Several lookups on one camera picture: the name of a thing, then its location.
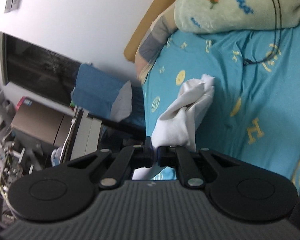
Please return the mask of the cluttered shelf items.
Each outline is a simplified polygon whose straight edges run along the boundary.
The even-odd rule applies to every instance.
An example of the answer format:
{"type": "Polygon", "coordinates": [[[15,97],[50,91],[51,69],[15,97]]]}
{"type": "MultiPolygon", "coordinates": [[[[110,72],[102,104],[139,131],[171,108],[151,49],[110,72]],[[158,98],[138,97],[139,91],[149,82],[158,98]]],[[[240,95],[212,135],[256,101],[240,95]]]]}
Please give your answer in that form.
{"type": "Polygon", "coordinates": [[[13,182],[32,171],[26,148],[17,140],[12,130],[12,120],[15,116],[13,104],[5,98],[0,88],[0,220],[6,217],[14,220],[7,206],[8,190],[13,182]]]}

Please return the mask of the brown cardboard box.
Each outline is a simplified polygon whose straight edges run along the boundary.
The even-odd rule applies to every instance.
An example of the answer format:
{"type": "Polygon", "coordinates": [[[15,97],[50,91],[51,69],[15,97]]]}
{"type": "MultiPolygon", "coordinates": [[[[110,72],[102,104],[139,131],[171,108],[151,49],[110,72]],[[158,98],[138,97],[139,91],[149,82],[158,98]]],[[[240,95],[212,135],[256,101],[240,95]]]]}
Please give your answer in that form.
{"type": "Polygon", "coordinates": [[[12,120],[13,129],[50,145],[61,147],[72,124],[72,116],[24,98],[12,120]]]}

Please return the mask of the dark window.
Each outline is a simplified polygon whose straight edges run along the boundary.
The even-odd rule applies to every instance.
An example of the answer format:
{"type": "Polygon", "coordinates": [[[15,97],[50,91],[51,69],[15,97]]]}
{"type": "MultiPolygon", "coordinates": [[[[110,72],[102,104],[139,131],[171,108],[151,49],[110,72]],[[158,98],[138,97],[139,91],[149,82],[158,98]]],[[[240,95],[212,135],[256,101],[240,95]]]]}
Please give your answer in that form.
{"type": "Polygon", "coordinates": [[[13,83],[69,106],[80,62],[6,33],[1,38],[3,84],[13,83]]]}

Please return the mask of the teal patterned bed sheet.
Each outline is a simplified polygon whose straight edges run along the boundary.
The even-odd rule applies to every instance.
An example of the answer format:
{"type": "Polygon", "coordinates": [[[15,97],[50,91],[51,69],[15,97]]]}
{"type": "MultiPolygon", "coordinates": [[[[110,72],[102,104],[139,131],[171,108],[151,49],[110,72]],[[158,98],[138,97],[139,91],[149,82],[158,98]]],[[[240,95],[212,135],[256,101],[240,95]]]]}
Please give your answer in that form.
{"type": "Polygon", "coordinates": [[[196,35],[176,31],[143,84],[146,134],[203,74],[215,95],[196,131],[210,148],[281,174],[300,194],[300,25],[282,31],[196,35]]]}

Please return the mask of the grey seat cushion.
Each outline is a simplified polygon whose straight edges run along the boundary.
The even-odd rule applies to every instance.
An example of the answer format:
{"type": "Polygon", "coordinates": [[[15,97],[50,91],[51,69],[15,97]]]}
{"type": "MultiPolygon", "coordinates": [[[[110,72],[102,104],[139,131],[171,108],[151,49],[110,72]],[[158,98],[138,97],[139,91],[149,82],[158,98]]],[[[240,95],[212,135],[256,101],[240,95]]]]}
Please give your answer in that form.
{"type": "Polygon", "coordinates": [[[121,122],[132,113],[132,84],[127,81],[119,90],[117,98],[111,106],[110,119],[121,122]]]}

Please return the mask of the green fleece blanket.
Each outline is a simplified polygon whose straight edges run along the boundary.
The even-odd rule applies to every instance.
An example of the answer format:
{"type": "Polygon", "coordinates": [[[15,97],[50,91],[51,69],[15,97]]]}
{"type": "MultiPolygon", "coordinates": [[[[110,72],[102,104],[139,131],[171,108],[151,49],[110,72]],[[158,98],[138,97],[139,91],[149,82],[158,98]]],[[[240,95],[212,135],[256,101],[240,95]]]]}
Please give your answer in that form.
{"type": "Polygon", "coordinates": [[[291,28],[300,24],[300,0],[176,0],[174,20],[197,34],[291,28]]]}

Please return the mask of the white dining table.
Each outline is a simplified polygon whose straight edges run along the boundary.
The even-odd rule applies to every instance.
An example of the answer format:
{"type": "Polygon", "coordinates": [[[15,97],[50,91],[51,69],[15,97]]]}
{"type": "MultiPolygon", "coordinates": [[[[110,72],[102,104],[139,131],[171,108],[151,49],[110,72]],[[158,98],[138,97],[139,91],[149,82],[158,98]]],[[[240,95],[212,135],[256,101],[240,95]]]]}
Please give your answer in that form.
{"type": "Polygon", "coordinates": [[[98,148],[102,121],[81,108],[76,109],[75,117],[62,163],[95,152],[98,148]]]}

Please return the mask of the mustard yellow headboard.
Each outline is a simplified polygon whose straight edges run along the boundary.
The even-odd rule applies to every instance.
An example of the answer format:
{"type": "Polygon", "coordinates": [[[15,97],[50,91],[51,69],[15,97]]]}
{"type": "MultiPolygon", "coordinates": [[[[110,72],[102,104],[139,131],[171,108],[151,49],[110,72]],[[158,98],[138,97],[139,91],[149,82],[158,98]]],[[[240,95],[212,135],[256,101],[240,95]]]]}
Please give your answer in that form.
{"type": "Polygon", "coordinates": [[[137,49],[151,24],[174,1],[175,0],[153,0],[123,51],[123,55],[127,61],[134,62],[137,49]]]}

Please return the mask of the striped beige grey pillow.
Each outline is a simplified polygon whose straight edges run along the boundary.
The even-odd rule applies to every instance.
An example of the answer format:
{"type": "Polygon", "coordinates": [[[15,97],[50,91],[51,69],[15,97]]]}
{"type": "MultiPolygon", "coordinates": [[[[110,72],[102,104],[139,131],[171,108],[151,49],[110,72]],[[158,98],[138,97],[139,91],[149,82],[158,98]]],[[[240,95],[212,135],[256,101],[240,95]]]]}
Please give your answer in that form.
{"type": "Polygon", "coordinates": [[[134,58],[137,78],[144,84],[164,45],[178,29],[174,20],[175,3],[162,12],[151,24],[134,58]]]}

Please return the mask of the white t-shirt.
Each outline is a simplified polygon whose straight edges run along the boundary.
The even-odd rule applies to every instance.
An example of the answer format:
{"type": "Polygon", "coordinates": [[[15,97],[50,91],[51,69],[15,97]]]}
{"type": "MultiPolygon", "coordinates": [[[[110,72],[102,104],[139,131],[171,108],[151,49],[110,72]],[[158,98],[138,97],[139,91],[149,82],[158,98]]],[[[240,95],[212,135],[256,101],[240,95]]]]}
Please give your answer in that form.
{"type": "Polygon", "coordinates": [[[215,78],[203,74],[181,85],[177,98],[157,119],[151,135],[153,151],[161,146],[184,146],[196,150],[196,130],[202,123],[215,94],[215,78]]]}

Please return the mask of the blue covered chair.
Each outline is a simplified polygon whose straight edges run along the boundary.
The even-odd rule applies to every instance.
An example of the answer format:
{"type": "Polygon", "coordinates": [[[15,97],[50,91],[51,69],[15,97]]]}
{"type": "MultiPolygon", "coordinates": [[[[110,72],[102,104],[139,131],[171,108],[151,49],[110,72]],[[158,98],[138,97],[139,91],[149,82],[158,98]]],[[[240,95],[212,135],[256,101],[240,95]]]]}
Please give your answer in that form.
{"type": "MultiPolygon", "coordinates": [[[[71,93],[72,101],[89,113],[112,121],[110,119],[111,106],[126,82],[97,69],[92,64],[81,64],[74,90],[71,93]]],[[[144,129],[145,110],[142,88],[132,85],[132,96],[132,113],[121,122],[144,129]]]]}

